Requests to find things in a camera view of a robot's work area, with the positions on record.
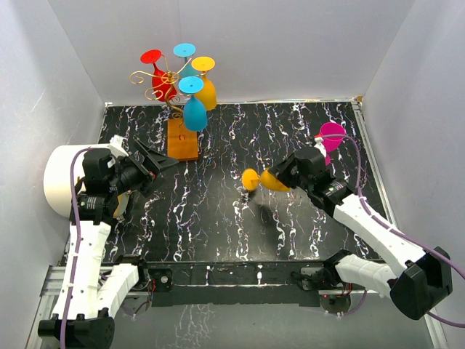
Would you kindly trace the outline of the magenta wine glass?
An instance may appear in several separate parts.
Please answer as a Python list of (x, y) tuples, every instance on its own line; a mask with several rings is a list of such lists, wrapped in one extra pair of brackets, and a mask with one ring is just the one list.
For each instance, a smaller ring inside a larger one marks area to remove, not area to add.
[(329, 165), (331, 163), (331, 157), (329, 153), (336, 150), (342, 140), (344, 139), (345, 129), (341, 124), (334, 122), (327, 122), (320, 128), (319, 135), (323, 138), (322, 144), (326, 150), (325, 164)]

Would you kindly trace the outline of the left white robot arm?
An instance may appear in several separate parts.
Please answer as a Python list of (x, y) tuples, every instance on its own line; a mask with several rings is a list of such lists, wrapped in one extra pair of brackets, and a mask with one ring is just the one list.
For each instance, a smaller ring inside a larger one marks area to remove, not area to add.
[(114, 318), (132, 289), (153, 294), (145, 259), (120, 256), (108, 275), (101, 272), (106, 241), (124, 218), (130, 195), (153, 195), (165, 181), (161, 173), (178, 164), (139, 140), (138, 157), (127, 153), (122, 138), (100, 145), (62, 145), (44, 172), (48, 204), (69, 220), (69, 250), (57, 302), (38, 336), (59, 348), (109, 348)]

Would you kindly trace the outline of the blue wine glass front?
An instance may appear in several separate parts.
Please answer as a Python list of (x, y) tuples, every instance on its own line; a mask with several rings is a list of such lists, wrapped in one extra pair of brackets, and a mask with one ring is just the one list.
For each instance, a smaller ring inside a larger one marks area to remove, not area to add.
[(208, 124), (206, 108), (195, 96), (203, 89), (203, 86), (202, 79), (197, 76), (182, 78), (178, 84), (180, 92), (190, 97), (183, 108), (183, 119), (186, 128), (193, 132), (202, 131)]

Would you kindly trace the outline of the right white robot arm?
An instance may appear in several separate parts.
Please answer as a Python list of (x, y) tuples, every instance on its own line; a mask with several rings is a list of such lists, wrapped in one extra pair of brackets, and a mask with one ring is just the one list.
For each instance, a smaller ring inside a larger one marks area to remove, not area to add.
[(323, 263), (323, 277), (334, 289), (357, 284), (388, 297), (397, 309), (419, 320), (453, 291), (448, 253), (428, 250), (395, 234), (363, 197), (326, 167), (316, 147), (302, 148), (264, 172), (269, 189), (301, 188), (314, 206), (359, 235), (382, 258), (371, 262), (341, 250)]

